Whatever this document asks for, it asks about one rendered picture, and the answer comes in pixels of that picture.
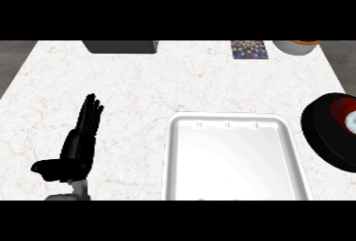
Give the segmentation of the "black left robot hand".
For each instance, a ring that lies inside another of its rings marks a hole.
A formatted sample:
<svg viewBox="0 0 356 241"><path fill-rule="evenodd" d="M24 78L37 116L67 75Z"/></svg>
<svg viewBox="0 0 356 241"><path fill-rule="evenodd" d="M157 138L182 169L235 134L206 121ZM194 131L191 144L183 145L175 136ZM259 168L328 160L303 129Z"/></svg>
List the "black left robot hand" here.
<svg viewBox="0 0 356 241"><path fill-rule="evenodd" d="M39 173L46 182L77 182L86 179L92 170L96 134L105 107L95 94L86 96L76 128L70 131L59 154L59 159L36 161L31 171Z"/></svg>

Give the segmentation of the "white rectangular tray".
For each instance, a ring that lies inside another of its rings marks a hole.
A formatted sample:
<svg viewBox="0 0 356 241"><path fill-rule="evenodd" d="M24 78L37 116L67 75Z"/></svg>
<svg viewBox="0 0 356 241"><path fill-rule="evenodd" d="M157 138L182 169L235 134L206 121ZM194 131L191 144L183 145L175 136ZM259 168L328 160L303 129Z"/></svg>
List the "white rectangular tray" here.
<svg viewBox="0 0 356 241"><path fill-rule="evenodd" d="M175 114L167 124L161 199L308 201L287 120L275 114Z"/></svg>

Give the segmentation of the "black round pot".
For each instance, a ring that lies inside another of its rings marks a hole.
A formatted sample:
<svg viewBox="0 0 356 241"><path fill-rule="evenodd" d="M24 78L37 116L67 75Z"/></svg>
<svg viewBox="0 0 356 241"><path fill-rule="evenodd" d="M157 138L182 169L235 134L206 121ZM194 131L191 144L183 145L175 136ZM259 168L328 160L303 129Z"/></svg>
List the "black round pot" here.
<svg viewBox="0 0 356 241"><path fill-rule="evenodd" d="M356 172L356 136L337 123L331 115L333 102L355 96L344 93L324 94L302 112L300 125L308 143L324 161L349 172Z"/></svg>

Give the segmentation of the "red can with pale end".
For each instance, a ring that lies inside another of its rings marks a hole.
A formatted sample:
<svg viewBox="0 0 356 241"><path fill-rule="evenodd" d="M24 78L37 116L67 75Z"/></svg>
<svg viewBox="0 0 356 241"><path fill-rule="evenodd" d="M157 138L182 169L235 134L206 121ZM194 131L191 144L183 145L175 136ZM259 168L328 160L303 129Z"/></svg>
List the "red can with pale end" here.
<svg viewBox="0 0 356 241"><path fill-rule="evenodd" d="M337 99L331 105L331 115L344 130L356 136L356 99Z"/></svg>

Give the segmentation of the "dark grey box appliance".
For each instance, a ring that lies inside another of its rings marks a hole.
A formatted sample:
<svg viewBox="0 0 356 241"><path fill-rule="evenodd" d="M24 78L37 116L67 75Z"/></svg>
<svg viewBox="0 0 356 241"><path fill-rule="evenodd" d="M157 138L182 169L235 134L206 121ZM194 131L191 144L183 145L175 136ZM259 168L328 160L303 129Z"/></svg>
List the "dark grey box appliance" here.
<svg viewBox="0 0 356 241"><path fill-rule="evenodd" d="M157 40L84 40L92 54L155 54Z"/></svg>

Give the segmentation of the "multicoloured patterned box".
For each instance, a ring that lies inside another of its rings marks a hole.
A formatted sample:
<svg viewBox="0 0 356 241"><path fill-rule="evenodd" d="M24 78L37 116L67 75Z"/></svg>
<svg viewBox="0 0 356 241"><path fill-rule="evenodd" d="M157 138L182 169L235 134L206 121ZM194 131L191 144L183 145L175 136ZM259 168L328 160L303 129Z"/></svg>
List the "multicoloured patterned box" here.
<svg viewBox="0 0 356 241"><path fill-rule="evenodd" d="M262 40L234 40L231 42L235 59L268 59L268 49Z"/></svg>

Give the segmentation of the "white round container orange top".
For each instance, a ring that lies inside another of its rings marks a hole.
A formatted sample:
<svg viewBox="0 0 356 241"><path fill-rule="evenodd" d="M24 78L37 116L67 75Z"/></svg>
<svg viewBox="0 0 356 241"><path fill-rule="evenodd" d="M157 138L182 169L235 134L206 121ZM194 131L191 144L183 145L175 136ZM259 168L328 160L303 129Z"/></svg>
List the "white round container orange top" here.
<svg viewBox="0 0 356 241"><path fill-rule="evenodd" d="M288 55L305 56L319 45L318 40L275 40L275 47Z"/></svg>

